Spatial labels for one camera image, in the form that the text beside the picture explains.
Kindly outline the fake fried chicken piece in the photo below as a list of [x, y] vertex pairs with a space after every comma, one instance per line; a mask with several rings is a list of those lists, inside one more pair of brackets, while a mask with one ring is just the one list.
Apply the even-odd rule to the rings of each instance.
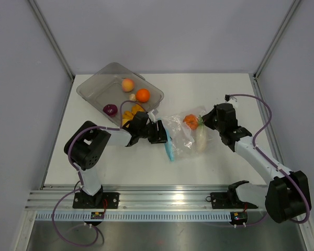
[[140, 105], [135, 105], [131, 108], [131, 111], [125, 111], [122, 118], [132, 120], [134, 115], [139, 111], [145, 112], [145, 110]]

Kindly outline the clear zip top bag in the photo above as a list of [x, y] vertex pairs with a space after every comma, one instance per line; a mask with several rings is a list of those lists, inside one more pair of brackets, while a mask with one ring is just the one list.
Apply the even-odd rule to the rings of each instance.
[[206, 154], [213, 148], [214, 132], [206, 127], [207, 147], [198, 153], [196, 150], [196, 130], [191, 130], [183, 119], [186, 115], [194, 114], [197, 118], [207, 113], [204, 106], [183, 111], [174, 115], [162, 117], [161, 120], [166, 129], [168, 142], [165, 143], [165, 150], [170, 161], [180, 161], [185, 158], [194, 158]]

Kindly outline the orange fake orange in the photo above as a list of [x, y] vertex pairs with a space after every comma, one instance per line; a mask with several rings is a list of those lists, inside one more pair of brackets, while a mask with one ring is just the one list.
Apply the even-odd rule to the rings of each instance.
[[136, 100], [137, 101], [148, 102], [149, 99], [150, 99], [150, 92], [147, 89], [142, 88], [136, 92]]

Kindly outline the beige fake garlic bulb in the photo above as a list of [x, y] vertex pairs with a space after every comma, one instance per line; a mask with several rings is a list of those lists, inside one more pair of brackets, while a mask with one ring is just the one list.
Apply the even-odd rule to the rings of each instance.
[[129, 100], [131, 100], [131, 101], [136, 101], [137, 99], [136, 99], [135, 94], [130, 94]]

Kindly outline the purple fake onion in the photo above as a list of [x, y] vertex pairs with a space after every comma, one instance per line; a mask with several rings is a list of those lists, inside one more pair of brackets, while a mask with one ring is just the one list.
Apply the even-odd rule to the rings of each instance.
[[114, 104], [107, 104], [103, 108], [103, 112], [110, 117], [114, 117], [118, 113], [118, 108]]

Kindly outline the fake peach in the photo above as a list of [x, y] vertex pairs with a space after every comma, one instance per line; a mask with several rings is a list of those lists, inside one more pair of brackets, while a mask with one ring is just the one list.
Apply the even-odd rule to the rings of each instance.
[[131, 92], [135, 87], [135, 83], [132, 79], [124, 78], [122, 80], [121, 87], [124, 92]]

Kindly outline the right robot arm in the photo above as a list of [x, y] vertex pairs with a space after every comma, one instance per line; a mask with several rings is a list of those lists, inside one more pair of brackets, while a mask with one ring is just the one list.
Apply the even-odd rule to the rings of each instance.
[[239, 181], [230, 185], [228, 204], [239, 207], [248, 202], [265, 209], [276, 223], [295, 221], [300, 215], [305, 217], [298, 221], [299, 224], [308, 221], [311, 200], [306, 174], [292, 171], [257, 146], [252, 134], [238, 125], [232, 104], [215, 105], [202, 120], [206, 127], [218, 131], [223, 144], [246, 160], [267, 184], [267, 187], [261, 187]]

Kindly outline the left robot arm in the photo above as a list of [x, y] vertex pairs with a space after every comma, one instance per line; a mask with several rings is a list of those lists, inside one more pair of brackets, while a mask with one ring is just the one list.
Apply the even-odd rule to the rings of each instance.
[[147, 112], [138, 111], [121, 128], [97, 126], [84, 122], [64, 146], [69, 163], [76, 169], [80, 188], [74, 189], [74, 209], [116, 209], [119, 193], [105, 192], [95, 165], [106, 146], [131, 147], [139, 139], [151, 144], [169, 146], [171, 138], [161, 120]]

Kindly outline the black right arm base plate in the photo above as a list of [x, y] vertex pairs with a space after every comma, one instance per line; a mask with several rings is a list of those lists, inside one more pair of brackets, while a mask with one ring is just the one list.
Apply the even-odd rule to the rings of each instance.
[[212, 192], [206, 197], [213, 209], [258, 209], [258, 206], [249, 202], [232, 201], [227, 192]]

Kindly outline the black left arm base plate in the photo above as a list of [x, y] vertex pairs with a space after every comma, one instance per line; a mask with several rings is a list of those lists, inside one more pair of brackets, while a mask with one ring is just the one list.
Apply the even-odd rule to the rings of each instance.
[[117, 209], [120, 193], [103, 192], [102, 194], [89, 196], [84, 192], [74, 195], [73, 209]]

